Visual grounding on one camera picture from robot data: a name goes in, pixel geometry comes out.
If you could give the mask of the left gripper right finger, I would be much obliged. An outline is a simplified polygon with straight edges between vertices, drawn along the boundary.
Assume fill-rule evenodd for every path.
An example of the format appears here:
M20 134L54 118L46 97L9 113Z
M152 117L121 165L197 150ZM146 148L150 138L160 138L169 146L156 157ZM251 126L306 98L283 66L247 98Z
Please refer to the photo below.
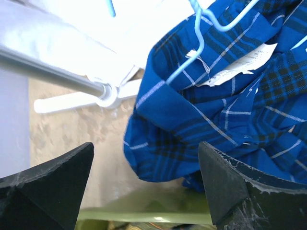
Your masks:
M307 186L266 174L199 144L212 223L219 230L305 230Z

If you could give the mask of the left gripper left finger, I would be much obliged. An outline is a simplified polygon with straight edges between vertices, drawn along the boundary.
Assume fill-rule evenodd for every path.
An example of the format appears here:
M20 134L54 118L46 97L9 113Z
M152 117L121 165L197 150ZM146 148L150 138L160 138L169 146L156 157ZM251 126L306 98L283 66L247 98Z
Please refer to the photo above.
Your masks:
M86 142L0 180L2 230L72 230L94 158Z

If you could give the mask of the blue plaid shirt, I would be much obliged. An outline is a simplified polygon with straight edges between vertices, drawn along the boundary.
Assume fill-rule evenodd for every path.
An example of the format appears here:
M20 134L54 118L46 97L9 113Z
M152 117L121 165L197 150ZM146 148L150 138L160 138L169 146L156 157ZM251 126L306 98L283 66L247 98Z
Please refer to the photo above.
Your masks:
M184 179L202 192L205 141L276 177L307 182L307 3L261 0L227 32L204 17L200 57L195 16L150 51L124 136L124 155L148 182Z

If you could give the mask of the light blue wire hanger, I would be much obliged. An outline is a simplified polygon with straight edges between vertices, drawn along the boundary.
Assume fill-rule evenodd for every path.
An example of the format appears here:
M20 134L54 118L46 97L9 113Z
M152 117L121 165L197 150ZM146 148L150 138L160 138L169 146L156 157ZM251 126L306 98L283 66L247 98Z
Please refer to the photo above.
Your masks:
M195 10L195 34L199 41L196 53L171 74L166 83L171 84L198 57L204 57L209 71L191 82L197 85L210 79L222 68L233 64L277 34L274 21L268 22L278 12L286 10L288 20L301 2L298 0L217 0L207 9L191 1Z

